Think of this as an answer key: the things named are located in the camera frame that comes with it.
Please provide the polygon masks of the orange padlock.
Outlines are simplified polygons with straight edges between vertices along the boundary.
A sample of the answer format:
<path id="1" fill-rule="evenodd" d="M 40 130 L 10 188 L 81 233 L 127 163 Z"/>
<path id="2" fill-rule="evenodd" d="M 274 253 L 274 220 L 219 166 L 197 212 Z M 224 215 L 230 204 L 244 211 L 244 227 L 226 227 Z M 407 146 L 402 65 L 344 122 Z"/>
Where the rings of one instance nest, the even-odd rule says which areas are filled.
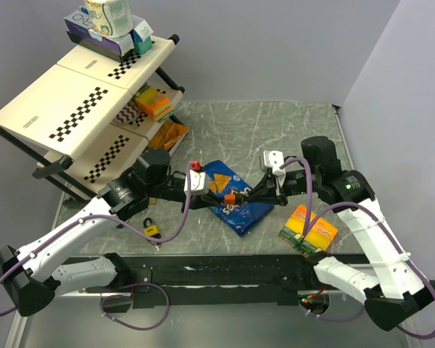
<path id="1" fill-rule="evenodd" d="M 224 205 L 237 205 L 239 203 L 239 196 L 237 194 L 226 194 L 223 197 Z"/>

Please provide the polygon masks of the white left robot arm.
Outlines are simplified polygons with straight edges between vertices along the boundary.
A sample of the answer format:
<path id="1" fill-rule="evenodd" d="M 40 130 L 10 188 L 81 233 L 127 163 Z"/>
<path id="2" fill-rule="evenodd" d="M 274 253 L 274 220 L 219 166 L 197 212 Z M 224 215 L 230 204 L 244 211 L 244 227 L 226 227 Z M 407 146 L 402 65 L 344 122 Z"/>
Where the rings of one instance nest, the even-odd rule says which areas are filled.
<path id="1" fill-rule="evenodd" d="M 68 265 L 74 251 L 100 233 L 145 210 L 151 198 L 182 204 L 189 210 L 224 202 L 210 188 L 209 177 L 190 162 L 183 178 L 170 171 L 164 149 L 147 149 L 122 174 L 110 181 L 76 215 L 38 240 L 19 249 L 0 250 L 0 284 L 23 317 L 36 314 L 63 294 L 90 287 L 121 291 L 132 279 L 126 261 L 116 253 Z"/>

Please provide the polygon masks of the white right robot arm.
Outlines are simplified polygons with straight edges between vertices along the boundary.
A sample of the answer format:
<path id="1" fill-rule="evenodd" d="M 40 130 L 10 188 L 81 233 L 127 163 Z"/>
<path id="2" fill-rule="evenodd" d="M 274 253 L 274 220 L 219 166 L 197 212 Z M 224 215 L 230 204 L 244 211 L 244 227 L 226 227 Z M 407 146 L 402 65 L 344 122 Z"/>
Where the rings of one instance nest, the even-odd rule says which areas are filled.
<path id="1" fill-rule="evenodd" d="M 325 251 L 308 259 L 302 271 L 303 283 L 318 289 L 332 286 L 361 303 L 369 318 L 382 330 L 400 328 L 402 323 L 429 304 L 435 304 L 435 281 L 429 280 L 411 260 L 392 233 L 378 198 L 363 174 L 345 170 L 336 146 L 325 136 L 301 142 L 302 156 L 285 157 L 280 151 L 264 151 L 260 157 L 262 180 L 236 203 L 268 203 L 285 206 L 290 196 L 307 196 L 303 234 L 307 234 L 323 213 L 313 217 L 312 196 L 328 206 L 356 238 L 374 275 L 363 273 Z M 426 340 L 435 337 L 410 333 Z"/>

